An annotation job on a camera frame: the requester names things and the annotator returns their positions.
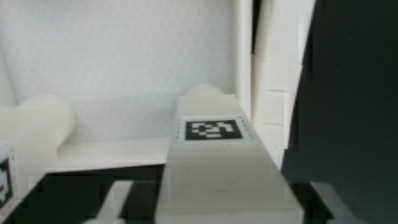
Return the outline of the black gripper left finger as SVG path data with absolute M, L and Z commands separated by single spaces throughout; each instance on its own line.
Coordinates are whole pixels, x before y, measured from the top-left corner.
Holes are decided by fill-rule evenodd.
M 157 199 L 155 181 L 116 181 L 87 224 L 155 224 Z

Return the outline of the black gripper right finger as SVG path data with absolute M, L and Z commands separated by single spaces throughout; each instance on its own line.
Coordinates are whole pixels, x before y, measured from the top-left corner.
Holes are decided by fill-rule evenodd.
M 290 187 L 304 209 L 302 224 L 368 224 L 356 217 L 329 183 L 295 182 Z

